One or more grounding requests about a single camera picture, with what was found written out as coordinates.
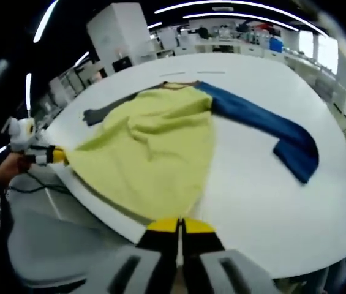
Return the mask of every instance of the white wall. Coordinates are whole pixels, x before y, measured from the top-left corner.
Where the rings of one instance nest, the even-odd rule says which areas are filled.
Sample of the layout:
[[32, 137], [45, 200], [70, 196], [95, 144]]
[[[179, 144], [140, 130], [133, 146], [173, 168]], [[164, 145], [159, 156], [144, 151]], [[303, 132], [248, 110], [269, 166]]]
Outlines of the white wall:
[[122, 36], [134, 64], [141, 63], [139, 50], [153, 51], [149, 30], [139, 3], [113, 3]]
[[118, 52], [138, 64], [139, 47], [153, 50], [139, 3], [113, 3], [87, 24], [87, 31], [108, 75], [115, 72], [112, 63], [121, 58]]
[[55, 107], [53, 102], [50, 100], [50, 97], [48, 94], [45, 94], [41, 99], [39, 99], [38, 104], [40, 107], [43, 108], [43, 110], [48, 113], [51, 112], [51, 109]]
[[112, 63], [119, 59], [116, 50], [126, 50], [113, 6], [108, 6], [88, 24], [87, 31], [106, 73], [115, 73]]
[[49, 82], [50, 91], [53, 95], [53, 99], [59, 106], [66, 106], [72, 101], [72, 98], [68, 95], [65, 87], [62, 85], [59, 77], [52, 79]]
[[81, 83], [81, 80], [79, 79], [74, 70], [70, 70], [67, 72], [67, 78], [70, 81], [70, 85], [73, 87], [76, 94], [80, 94], [85, 90], [85, 87]]
[[318, 41], [318, 35], [313, 34], [313, 58], [315, 60], [318, 60], [318, 48], [320, 46], [320, 43]]
[[337, 80], [346, 89], [346, 55], [339, 48], [339, 66], [337, 68]]
[[84, 84], [87, 83], [87, 80], [92, 80], [93, 76], [103, 68], [103, 65], [100, 61], [97, 63], [86, 64], [83, 66], [83, 70], [79, 72], [79, 76]]
[[299, 50], [299, 32], [294, 32], [289, 29], [281, 28], [282, 41], [284, 47], [291, 50]]

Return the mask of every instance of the white cabinet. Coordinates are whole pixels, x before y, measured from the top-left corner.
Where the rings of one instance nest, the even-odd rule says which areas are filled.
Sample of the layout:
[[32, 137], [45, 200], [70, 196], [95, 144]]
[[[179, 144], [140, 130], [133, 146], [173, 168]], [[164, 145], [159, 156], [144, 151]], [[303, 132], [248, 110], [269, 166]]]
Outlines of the white cabinet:
[[264, 58], [272, 59], [284, 63], [284, 54], [272, 50], [264, 49]]
[[258, 45], [251, 45], [251, 44], [241, 44], [239, 45], [240, 52], [243, 55], [251, 55], [251, 56], [257, 56], [257, 57], [263, 57], [263, 49]]
[[196, 53], [196, 49], [193, 46], [188, 47], [177, 47], [174, 49], [175, 55], [185, 55], [185, 54], [194, 54]]

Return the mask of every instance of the ceiling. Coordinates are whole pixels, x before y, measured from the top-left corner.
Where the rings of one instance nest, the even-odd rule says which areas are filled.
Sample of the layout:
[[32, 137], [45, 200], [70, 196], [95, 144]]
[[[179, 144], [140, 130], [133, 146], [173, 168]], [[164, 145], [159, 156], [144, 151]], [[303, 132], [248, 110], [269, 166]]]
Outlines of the ceiling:
[[[24, 80], [28, 72], [32, 72], [33, 101], [47, 90], [47, 83], [52, 78], [73, 66], [85, 52], [90, 51], [90, 56], [96, 56], [86, 32], [86, 24], [111, 2], [128, 1], [59, 0], [40, 42], [33, 43], [35, 31], [51, 0], [0, 0], [0, 58], [6, 58], [10, 65], [6, 79], [0, 87], [1, 112], [6, 113], [3, 116], [8, 117], [23, 101]], [[159, 21], [163, 21], [164, 25], [181, 23], [184, 15], [212, 12], [213, 6], [220, 6], [190, 6], [155, 15], [155, 10], [180, 4], [185, 0], [139, 2], [149, 25]], [[304, 12], [292, 1], [258, 2], [286, 10], [305, 20], [316, 20], [313, 13]], [[231, 4], [228, 6], [234, 7], [238, 13], [263, 16], [284, 23], [293, 21], [289, 17], [265, 9]]]

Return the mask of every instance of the table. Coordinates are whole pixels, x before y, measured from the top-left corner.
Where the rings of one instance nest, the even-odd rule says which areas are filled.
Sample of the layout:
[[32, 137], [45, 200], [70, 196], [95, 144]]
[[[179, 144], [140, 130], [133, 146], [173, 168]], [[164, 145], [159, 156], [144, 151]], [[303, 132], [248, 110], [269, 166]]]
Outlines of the table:
[[[326, 104], [286, 65], [253, 56], [205, 53], [165, 58], [116, 73], [81, 93], [53, 121], [45, 139], [74, 148], [97, 126], [81, 121], [100, 108], [162, 81], [202, 80], [303, 126], [320, 165], [302, 185], [272, 153], [278, 139], [214, 117], [216, 150], [205, 194], [192, 216], [212, 224], [273, 278], [306, 274], [346, 257], [346, 141]], [[76, 198], [119, 234], [137, 242], [145, 227], [93, 196], [70, 167], [52, 166]]]

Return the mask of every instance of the blue container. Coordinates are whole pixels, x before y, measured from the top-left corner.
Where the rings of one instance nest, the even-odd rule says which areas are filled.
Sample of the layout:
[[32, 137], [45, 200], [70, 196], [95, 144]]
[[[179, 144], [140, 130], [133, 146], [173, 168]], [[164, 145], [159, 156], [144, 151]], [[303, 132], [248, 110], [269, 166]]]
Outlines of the blue container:
[[275, 38], [269, 40], [269, 49], [275, 52], [283, 52], [283, 42]]

